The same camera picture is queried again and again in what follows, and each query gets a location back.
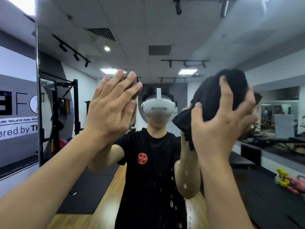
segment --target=white circle logo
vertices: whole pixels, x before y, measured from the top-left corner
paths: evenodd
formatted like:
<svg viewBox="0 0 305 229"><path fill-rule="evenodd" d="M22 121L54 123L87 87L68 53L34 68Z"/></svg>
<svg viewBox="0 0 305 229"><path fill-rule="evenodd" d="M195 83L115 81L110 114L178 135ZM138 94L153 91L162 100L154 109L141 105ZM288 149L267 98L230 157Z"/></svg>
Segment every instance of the white circle logo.
<svg viewBox="0 0 305 229"><path fill-rule="evenodd" d="M30 100L30 108L34 113L38 113L37 96L33 96Z"/></svg>

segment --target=neck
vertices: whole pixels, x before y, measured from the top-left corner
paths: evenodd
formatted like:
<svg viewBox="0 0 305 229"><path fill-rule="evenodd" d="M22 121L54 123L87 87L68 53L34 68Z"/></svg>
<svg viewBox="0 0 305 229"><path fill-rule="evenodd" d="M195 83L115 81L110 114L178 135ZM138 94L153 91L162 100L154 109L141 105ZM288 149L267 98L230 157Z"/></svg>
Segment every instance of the neck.
<svg viewBox="0 0 305 229"><path fill-rule="evenodd" d="M147 132L154 138L161 138L166 135L166 125L160 129L152 127L150 124L147 125Z"/></svg>

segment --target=wooden floor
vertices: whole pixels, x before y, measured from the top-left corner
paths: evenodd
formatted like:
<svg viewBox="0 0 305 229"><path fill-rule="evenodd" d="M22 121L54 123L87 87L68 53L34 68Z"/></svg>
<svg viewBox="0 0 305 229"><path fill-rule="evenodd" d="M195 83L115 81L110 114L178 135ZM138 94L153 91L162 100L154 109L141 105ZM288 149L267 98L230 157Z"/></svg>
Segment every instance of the wooden floor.
<svg viewBox="0 0 305 229"><path fill-rule="evenodd" d="M55 215L48 229L113 229L125 185L127 165L120 166L93 215ZM206 204L199 192L186 200L188 228L207 229Z"/></svg>

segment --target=forearm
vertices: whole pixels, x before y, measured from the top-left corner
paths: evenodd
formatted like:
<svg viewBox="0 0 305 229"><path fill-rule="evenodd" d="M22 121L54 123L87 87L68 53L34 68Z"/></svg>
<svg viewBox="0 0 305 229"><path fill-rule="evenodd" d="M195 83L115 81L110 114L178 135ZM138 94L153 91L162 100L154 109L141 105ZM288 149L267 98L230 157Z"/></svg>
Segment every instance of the forearm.
<svg viewBox="0 0 305 229"><path fill-rule="evenodd" d="M109 164L109 154L111 151L113 142L108 143L102 150L100 150L96 156L90 161L88 168L95 172L98 173L103 169L106 169Z"/></svg>
<svg viewBox="0 0 305 229"><path fill-rule="evenodd" d="M98 151L93 145L94 142L82 136L82 133L75 136L36 173L2 197L0 228L47 228L68 192Z"/></svg>
<svg viewBox="0 0 305 229"><path fill-rule="evenodd" d="M176 181L179 192L186 199L194 197L199 192L200 166L195 151L181 150Z"/></svg>
<svg viewBox="0 0 305 229"><path fill-rule="evenodd" d="M204 195L211 229L253 229L228 161L202 162Z"/></svg>

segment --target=person's right hand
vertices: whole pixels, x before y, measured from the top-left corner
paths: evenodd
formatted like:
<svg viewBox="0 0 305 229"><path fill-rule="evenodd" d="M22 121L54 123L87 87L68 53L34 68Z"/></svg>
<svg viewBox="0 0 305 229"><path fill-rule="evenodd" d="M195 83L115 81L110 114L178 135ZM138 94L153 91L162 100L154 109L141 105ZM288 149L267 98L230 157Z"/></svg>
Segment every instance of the person's right hand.
<svg viewBox="0 0 305 229"><path fill-rule="evenodd" d="M125 80L123 78L121 69L111 80L104 77L89 105L83 132L99 138L101 146L122 136L129 129L133 117L136 106L133 99L141 90L142 83L132 85L136 78L133 71Z"/></svg>
<svg viewBox="0 0 305 229"><path fill-rule="evenodd" d="M234 143L242 132L257 121L254 93L250 89L245 100L233 111L233 93L225 76L219 80L221 98L216 116L203 121L202 106L197 103L192 110L192 139L201 162L215 159L228 161Z"/></svg>

